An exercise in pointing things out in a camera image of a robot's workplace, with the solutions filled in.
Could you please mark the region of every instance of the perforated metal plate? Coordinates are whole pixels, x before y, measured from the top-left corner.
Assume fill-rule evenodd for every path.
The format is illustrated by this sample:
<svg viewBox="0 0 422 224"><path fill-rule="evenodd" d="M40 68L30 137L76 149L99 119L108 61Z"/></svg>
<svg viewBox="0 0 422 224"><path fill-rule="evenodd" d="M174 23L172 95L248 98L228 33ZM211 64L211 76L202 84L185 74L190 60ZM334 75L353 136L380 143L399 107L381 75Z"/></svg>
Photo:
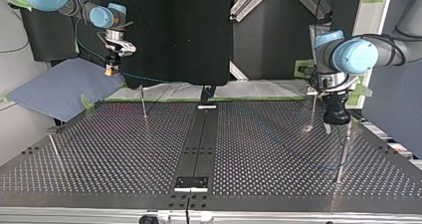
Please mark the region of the perforated metal plate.
<svg viewBox="0 0 422 224"><path fill-rule="evenodd" d="M420 171L369 137L360 123L352 128L342 184L335 185L345 127L326 134L322 114L317 107L313 120L310 101L220 104L213 196L207 207L422 213L421 208L394 209L422 204ZM360 208L367 200L384 208Z"/></svg>
<svg viewBox="0 0 422 224"><path fill-rule="evenodd" d="M195 104L102 104L0 179L19 194L163 197L172 190Z"/></svg>
<svg viewBox="0 0 422 224"><path fill-rule="evenodd" d="M345 127L327 134L310 101L147 109L102 104L56 136L61 155L47 142L0 167L0 206L184 209L172 187L194 173L210 185L191 209L422 214L421 171L360 123L334 184Z"/></svg>

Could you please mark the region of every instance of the blue fabric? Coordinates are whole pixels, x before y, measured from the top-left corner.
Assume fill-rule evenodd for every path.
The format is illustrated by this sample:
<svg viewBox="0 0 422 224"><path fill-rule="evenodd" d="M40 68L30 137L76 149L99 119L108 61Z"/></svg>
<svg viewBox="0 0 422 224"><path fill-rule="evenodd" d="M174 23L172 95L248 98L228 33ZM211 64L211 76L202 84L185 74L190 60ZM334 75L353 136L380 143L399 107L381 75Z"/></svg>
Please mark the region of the blue fabric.
<svg viewBox="0 0 422 224"><path fill-rule="evenodd" d="M86 109L81 95L85 95L90 103L95 103L121 86L119 75L107 77L104 68L76 58L50 69L10 93L7 98L36 112L69 121Z"/></svg>

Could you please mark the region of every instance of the robot end effector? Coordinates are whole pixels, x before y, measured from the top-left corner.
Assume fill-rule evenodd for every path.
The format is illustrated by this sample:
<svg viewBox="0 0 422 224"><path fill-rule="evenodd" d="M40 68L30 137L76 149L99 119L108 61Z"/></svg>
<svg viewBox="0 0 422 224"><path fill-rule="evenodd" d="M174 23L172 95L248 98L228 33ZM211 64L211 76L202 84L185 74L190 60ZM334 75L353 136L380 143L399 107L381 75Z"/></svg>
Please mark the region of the robot end effector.
<svg viewBox="0 0 422 224"><path fill-rule="evenodd" d="M124 28L131 23L125 22L126 8L109 3L108 7L84 0L28 0L32 7L41 11L59 11L63 15L80 18L105 29L105 47L109 50L105 57L105 74L113 75L118 71L120 57L132 55L136 48L124 40Z"/></svg>
<svg viewBox="0 0 422 224"><path fill-rule="evenodd" d="M361 75L374 67L402 66L422 61L422 0L410 0L393 36L363 34L344 39L341 31L316 37L317 89L326 104L324 122L350 122L345 109L350 75Z"/></svg>

